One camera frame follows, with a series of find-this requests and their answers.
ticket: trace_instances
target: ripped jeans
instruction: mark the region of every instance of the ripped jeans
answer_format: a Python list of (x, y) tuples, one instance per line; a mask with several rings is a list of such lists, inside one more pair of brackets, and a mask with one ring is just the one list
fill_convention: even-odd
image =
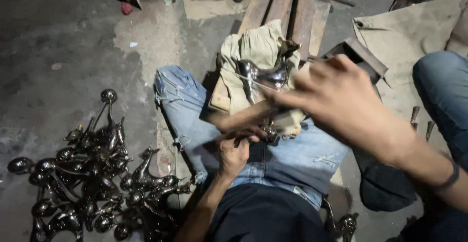
[[(220, 135), (216, 127), (199, 119), (206, 89), (178, 66), (156, 72), (156, 101), (162, 105), (176, 142), (185, 150), (196, 171), (197, 183), (219, 167), (218, 149), (210, 142)], [(250, 144), (250, 157), (231, 187), (256, 183), (292, 191), (317, 210), (327, 193), (331, 176), (338, 169), (348, 146), (313, 125), (308, 118), (295, 139), (280, 139), (277, 145)]]

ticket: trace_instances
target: dirty floor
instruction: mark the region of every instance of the dirty floor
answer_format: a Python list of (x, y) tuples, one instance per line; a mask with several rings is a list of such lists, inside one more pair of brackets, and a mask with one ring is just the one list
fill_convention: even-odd
[[(352, 0), (350, 8), (333, 4), (322, 42), (328, 51), (354, 31), (351, 19), (389, 9), (393, 0)], [(183, 161), (159, 109), (153, 79), (164, 65), (180, 65), (202, 82), (215, 69), (216, 51), (243, 14), (188, 20), (182, 0), (143, 3), (143, 12), (120, 12), (118, 0), (0, 0), (0, 224), (1, 241), (28, 241), (30, 208), (36, 187), (27, 176), (6, 170), (14, 157), (33, 160), (54, 156), (65, 147), (61, 140), (78, 125), (86, 125), (101, 104), (99, 93), (118, 93), (114, 116), (126, 117), (126, 145), (138, 154), (150, 144), (161, 149), (154, 174), (174, 174)], [(421, 216), (420, 201), (394, 213), (365, 209), (359, 198), (360, 173), (353, 155), (341, 166), (337, 216), (359, 212), (357, 241), (385, 241), (398, 235), (412, 215)], [(171, 203), (178, 206), (178, 198)], [(54, 241), (69, 241), (59, 233)], [(135, 234), (132, 241), (140, 241)], [(107, 234), (85, 233), (85, 241), (113, 241)]]

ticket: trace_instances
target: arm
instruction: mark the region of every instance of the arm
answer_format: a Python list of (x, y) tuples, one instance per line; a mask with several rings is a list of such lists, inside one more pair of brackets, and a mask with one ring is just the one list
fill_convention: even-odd
[[(426, 184), (441, 185), (453, 174), (452, 162), (430, 148), (407, 121), (384, 107), (367, 73), (348, 57), (338, 55), (313, 65), (294, 81), (296, 90), (264, 92), (280, 104), (300, 107), (314, 121), (369, 151), (380, 162), (403, 169)], [(459, 179), (436, 193), (468, 212), (468, 175), (461, 168)]]
[(174, 242), (202, 242), (219, 202), (249, 158), (249, 141), (235, 147), (235, 139), (221, 141), (218, 174), (175, 236)]

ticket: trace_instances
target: red object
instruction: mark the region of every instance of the red object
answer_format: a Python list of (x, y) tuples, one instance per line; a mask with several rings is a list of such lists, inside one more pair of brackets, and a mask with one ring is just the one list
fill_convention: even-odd
[(122, 2), (122, 13), (129, 15), (133, 11), (132, 6), (129, 3)]

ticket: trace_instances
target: knee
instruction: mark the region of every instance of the knee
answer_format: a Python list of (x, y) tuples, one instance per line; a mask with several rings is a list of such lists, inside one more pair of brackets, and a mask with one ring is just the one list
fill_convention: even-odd
[(178, 80), (184, 74), (179, 66), (170, 65), (163, 66), (158, 71), (156, 71), (155, 76), (155, 91), (157, 94), (161, 95), (166, 86), (175, 85), (174, 80)]
[(468, 71), (468, 62), (460, 55), (448, 51), (438, 51), (422, 57), (413, 67), (413, 79), (423, 84), (450, 84), (459, 78), (461, 72)]

